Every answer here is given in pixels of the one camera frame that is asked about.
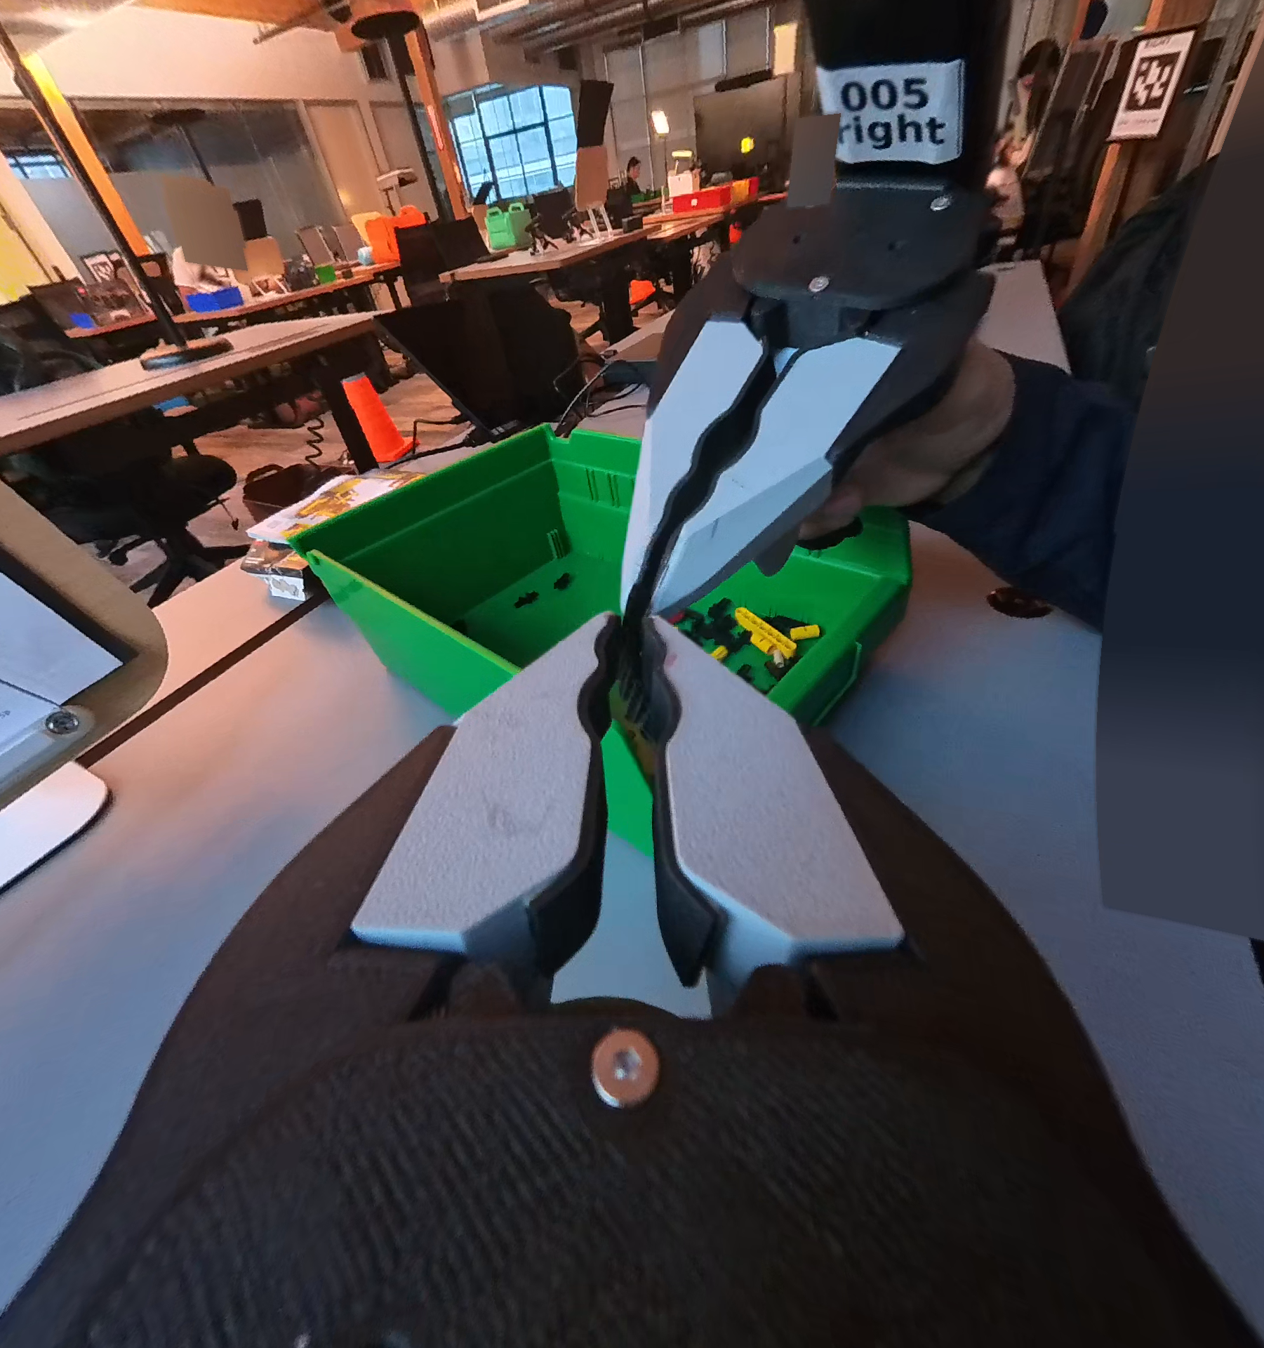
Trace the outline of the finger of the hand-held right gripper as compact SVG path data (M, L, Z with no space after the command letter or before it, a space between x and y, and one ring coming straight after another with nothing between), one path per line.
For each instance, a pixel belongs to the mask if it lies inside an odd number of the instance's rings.
M808 350L784 350L760 419L763 448L776 451L776 540L829 486L829 451L890 369L897 346L843 340Z
M776 353L734 318L703 323L645 406L620 563L623 614L699 598L776 541L776 451L760 442Z

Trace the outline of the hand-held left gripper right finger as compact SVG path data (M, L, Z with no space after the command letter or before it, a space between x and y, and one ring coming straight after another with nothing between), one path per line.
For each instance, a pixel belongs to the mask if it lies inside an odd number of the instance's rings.
M760 969L886 954L905 931L798 724L651 617L641 626L660 937L722 1017Z

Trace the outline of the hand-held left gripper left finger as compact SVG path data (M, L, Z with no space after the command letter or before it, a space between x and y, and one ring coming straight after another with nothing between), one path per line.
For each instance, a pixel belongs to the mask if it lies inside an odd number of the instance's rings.
M606 851L613 614L451 727L349 931L367 946L550 979L588 941Z

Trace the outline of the green plastic bin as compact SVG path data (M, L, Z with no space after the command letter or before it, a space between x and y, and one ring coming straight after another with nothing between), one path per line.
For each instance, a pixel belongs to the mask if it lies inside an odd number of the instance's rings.
M622 435L523 431L303 531L294 549L383 665L461 716L590 617L620 611L638 457ZM572 584L556 592L564 572ZM819 725L900 622L909 582L909 527L870 509L857 536L795 547L772 576L749 563L686 609L731 598L817 625L787 677L756 692ZM539 601L515 610L529 591Z

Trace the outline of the pile of lego pieces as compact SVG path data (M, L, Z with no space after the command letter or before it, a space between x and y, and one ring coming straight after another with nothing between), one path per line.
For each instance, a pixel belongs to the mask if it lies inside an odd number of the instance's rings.
M679 635L760 693L769 693L798 664L822 629L788 616L757 616L731 598L668 616Z

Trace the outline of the person's right hand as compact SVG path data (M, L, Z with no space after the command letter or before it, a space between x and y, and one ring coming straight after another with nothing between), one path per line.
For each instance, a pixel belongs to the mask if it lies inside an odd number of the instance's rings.
M800 524L798 541L813 544L842 534L868 506L935 505L966 492L1005 432L1014 391L1005 356L969 340L940 400L871 441Z

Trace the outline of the black background monitor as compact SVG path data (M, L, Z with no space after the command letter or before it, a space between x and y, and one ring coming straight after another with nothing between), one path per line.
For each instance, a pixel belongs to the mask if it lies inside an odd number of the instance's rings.
M785 187L792 139L790 76L696 94L692 107L703 185L757 178L760 194Z

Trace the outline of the black angled panel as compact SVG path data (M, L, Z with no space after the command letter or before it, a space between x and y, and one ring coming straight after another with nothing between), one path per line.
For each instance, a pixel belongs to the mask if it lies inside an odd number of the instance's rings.
M470 286L375 320L488 441L561 420L584 384L568 312L531 286Z

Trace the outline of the black backpack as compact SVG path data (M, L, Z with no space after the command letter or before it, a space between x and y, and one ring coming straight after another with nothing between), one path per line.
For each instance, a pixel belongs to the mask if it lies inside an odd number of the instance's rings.
M1072 375L1138 412L1164 315L1217 158L1183 175L1116 231L1056 318Z

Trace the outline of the orange traffic cone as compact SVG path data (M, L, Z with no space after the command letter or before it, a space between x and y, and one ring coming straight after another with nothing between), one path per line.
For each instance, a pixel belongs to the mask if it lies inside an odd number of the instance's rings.
M416 439L405 435L393 422L373 382L357 375L340 382L349 412L368 447L375 467L400 463L415 452Z

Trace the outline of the black and white marker sign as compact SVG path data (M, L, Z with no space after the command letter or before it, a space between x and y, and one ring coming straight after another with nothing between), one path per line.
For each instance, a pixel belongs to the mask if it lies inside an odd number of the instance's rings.
M1198 31L1198 25L1183 25L1147 34L1134 42L1107 143L1147 142L1160 136L1183 88L1183 72Z

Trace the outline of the arched window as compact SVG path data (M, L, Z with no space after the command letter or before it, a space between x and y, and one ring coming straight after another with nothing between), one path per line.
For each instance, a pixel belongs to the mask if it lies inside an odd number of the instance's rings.
M572 188L577 153L572 94L564 85L499 83L444 99L466 193L476 201L527 200Z

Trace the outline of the dark printed booklet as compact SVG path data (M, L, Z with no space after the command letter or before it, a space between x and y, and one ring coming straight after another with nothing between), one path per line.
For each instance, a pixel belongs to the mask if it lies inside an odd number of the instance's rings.
M282 543L252 541L238 568L259 579L275 601L297 604L324 598L324 587L307 559Z

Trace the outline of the orange bin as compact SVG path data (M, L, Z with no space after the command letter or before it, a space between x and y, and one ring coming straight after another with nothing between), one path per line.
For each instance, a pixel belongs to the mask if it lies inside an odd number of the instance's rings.
M393 215L362 212L351 218L364 247L370 250L370 266L390 266L399 261L396 234L399 229L419 228L431 219L415 206L403 206Z

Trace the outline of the yellow instruction booklet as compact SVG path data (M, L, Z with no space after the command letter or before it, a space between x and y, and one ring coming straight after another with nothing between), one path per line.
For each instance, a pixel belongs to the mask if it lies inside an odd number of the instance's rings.
M405 471L377 470L359 476L338 476L301 501L253 522L247 530L247 538L253 543L291 546L291 540L300 533L336 520L361 505L418 480L421 476L422 473L410 468Z

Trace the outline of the dark brown bag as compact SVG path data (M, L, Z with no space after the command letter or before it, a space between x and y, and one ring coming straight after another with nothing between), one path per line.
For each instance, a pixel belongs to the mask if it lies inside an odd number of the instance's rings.
M240 493L252 518L252 528L272 517L288 515L297 524L278 524L275 528L292 531L307 527L303 521L317 522L326 518L327 508L305 505L307 499L316 501L352 479L352 474L338 471L336 466L319 467L304 461L288 466L266 464L244 476Z

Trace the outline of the black floor lamp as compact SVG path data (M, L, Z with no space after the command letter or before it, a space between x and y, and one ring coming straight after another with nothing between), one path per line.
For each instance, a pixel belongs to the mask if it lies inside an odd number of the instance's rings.
M459 185L444 174L447 165L440 159L440 129L434 117L438 99L426 88L431 72L425 61L421 18L410 3L357 3L355 13L352 37L359 42L380 44L387 53L434 212L441 220L456 220L461 196Z

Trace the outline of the black office chair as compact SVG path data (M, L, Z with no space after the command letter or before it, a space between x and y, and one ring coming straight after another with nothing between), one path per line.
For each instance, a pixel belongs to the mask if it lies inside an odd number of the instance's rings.
M36 390L100 368L82 343L58 342L0 318L0 397ZM193 448L176 455L149 441L160 416L135 413L125 423L77 431L42 447L0 455L0 480L72 543L123 566L149 543L163 562L132 582L154 607L184 581L203 581L246 556L246 546L205 546L189 530L222 505L235 471Z

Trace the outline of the silver computer monitor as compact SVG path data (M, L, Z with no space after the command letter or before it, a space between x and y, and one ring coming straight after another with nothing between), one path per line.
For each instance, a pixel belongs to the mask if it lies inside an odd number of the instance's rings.
M0 482L0 894L107 810L80 759L167 665L147 604Z

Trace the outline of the wooden desk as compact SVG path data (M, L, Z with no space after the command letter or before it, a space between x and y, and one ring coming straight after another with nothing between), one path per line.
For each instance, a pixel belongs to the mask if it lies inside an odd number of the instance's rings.
M227 350L201 362L160 369L147 369L141 362L117 362L2 396L0 457L116 422L173 397L208 393L279 363L307 362L367 337L389 337L389 330L368 312L288 320L238 328L225 337Z

